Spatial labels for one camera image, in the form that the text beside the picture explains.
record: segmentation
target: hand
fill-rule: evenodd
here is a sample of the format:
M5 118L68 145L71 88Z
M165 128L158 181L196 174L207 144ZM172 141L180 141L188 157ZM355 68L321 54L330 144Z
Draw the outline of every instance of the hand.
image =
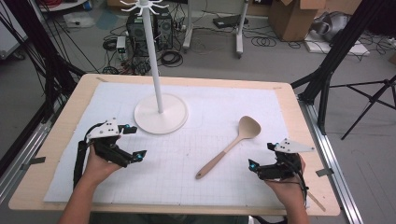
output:
M302 172L304 172L305 162L301 156L300 160ZM265 183L274 191L276 197L285 205L286 209L304 206L304 197L297 177L280 181L265 180Z
M120 166L116 163L105 161L97 156L93 144L90 144L87 166L80 181L96 187L119 169Z

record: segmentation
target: black tripod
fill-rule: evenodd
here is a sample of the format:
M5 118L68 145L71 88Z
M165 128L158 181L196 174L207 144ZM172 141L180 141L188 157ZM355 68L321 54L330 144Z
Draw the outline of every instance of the black tripod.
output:
M363 118L363 116L369 111L369 109L375 104L375 103L380 103L381 105L385 105L387 107L390 107L394 110L396 110L396 90L395 90L395 80L396 80L396 76L394 76L393 78L391 78L390 80L382 80L382 81L374 81L374 82L362 82L362 83L353 83L353 84L346 84L346 85L338 85L338 86L330 86L330 88L337 88L337 87L348 87L350 89L352 89L353 91L356 91L357 93L367 97L369 99L369 105L367 106L366 109L364 109L364 111L361 113L361 115L358 117L358 119L355 121L355 123L353 123L353 125L349 128L349 130L346 132L346 134L344 134L344 136L341 138L342 140L344 140L347 135L352 131L352 129L358 124L358 122ZM362 86L362 85L371 85L371 84L380 84L383 83L384 86L379 89L378 92L376 92L373 96L360 91L356 88L354 88L354 86ZM393 101L395 105L390 105L387 104L381 100L379 100L379 97L381 97L381 95L389 88L392 88L392 93L393 93Z

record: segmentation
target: light stand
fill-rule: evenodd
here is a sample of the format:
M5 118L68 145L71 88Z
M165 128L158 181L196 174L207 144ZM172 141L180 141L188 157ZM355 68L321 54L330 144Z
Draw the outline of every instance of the light stand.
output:
M154 37L151 28L151 18L149 10L158 15L152 7L168 7L158 6L155 3L159 1L139 0L136 3L125 3L124 5L132 6L130 9L122 11L132 11L139 7L139 16L143 15L143 23L146 33L146 42L148 45L148 56L151 66L152 78L154 81L155 95L143 99L139 102L134 110L134 119L136 124L148 133L166 134L172 133L181 128L187 120L188 109L184 102L171 94L161 94L161 84L158 74L157 57L155 54Z
M394 76L393 78L391 78L390 80L383 80L383 81L374 81L374 82L361 82L361 83L352 83L352 84L346 84L346 85L337 85L337 86L330 86L330 88L338 88L338 87L348 87L350 89L352 89L353 91L356 91L357 93L367 97L369 99L370 104L366 107L366 109L364 109L364 111L361 113L361 115L358 117L358 119L355 121L355 123L352 124L352 126L348 129L348 131L346 132L346 134L344 134L344 136L341 138L342 140L344 140L347 135L352 131L352 129L359 123L359 121L363 118L363 116L369 111L369 109L375 104L375 103L380 103L381 105L385 105L387 107L390 107L394 110L396 110L396 90L395 90L395 80L396 80L396 76ZM354 86L362 86L362 85L371 85L371 84L380 84L383 83L384 86L379 89L378 92L376 92L373 96L360 91L356 88L354 88ZM379 100L379 97L381 97L381 95L389 88L392 88L392 93L393 93L393 102L395 105L390 105L387 104L381 100Z

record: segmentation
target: floor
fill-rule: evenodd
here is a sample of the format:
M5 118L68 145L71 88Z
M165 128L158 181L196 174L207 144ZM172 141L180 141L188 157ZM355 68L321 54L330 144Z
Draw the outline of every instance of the floor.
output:
M100 68L105 63L106 51L102 48L103 38L109 31L126 22L124 14L104 6L95 7L89 12L96 24L91 28L72 29L69 35L86 54L87 58ZM205 14L195 24L215 28L211 20L216 15ZM250 17L247 29L267 26L265 18ZM273 35L270 28L259 31ZM85 71L93 68L64 34L65 46L72 63ZM395 75L395 65L388 62L394 50L377 51L376 43L370 44L365 38L362 43L370 50L370 55L360 58L346 56L335 71L332 85L380 81ZM195 30L191 49L182 53L183 64L175 68L160 66L164 77L199 77L219 79L241 79L291 83L314 72L325 55L309 53L304 44L292 48L286 42L270 38L263 41L276 43L273 47L258 47L252 39L244 38L244 53L241 59L235 54L235 39L232 34L215 33L208 30ZM119 66L113 59L113 66ZM0 157L15 141L26 123L44 101L43 91L34 68L28 59L18 61L8 58L0 61ZM364 85L360 90L374 94L381 84ZM304 86L295 89L295 93ZM387 90L381 100L393 105L391 90ZM394 150L396 135L395 111L375 104L367 115L341 140L343 134L356 120L368 99L348 89L330 89L326 132L335 156L343 170L346 182L364 223L394 223L396 220L396 176ZM54 223L59 212L11 211L7 207L10 196L0 205L0 214L7 223ZM343 214L338 217L311 217L311 223L348 223Z

